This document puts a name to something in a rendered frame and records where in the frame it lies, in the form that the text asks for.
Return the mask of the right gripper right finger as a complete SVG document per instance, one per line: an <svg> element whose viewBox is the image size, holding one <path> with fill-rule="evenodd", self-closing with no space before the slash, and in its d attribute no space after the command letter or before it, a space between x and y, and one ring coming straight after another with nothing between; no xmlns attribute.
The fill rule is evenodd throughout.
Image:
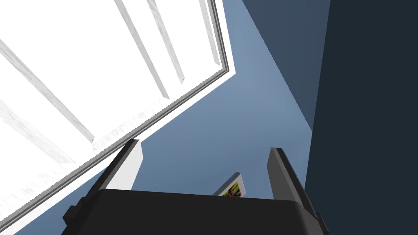
<svg viewBox="0 0 418 235"><path fill-rule="evenodd" d="M308 196L282 148L272 148L267 171L273 198L300 204L314 218L318 218Z"/></svg>

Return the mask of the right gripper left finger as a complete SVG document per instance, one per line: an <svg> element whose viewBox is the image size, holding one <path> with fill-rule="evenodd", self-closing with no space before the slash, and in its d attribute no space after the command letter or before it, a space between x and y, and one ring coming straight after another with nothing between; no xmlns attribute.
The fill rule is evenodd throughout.
<svg viewBox="0 0 418 235"><path fill-rule="evenodd" d="M91 187L86 198L101 189L131 190L143 160L139 140L127 141L114 160Z"/></svg>

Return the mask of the white panelled door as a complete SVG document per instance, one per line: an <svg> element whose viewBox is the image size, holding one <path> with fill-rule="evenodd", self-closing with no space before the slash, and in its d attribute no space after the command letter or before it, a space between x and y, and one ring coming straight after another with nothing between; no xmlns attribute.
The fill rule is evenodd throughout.
<svg viewBox="0 0 418 235"><path fill-rule="evenodd" d="M0 235L234 73L223 0L0 0Z"/></svg>

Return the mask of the colourful framed wall picture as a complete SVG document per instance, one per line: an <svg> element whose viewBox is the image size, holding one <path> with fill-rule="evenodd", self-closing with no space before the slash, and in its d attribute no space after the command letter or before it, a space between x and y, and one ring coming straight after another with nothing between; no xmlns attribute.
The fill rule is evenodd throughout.
<svg viewBox="0 0 418 235"><path fill-rule="evenodd" d="M235 172L219 189L217 189L213 196L224 197L243 197L246 190L243 184L242 175L240 172Z"/></svg>

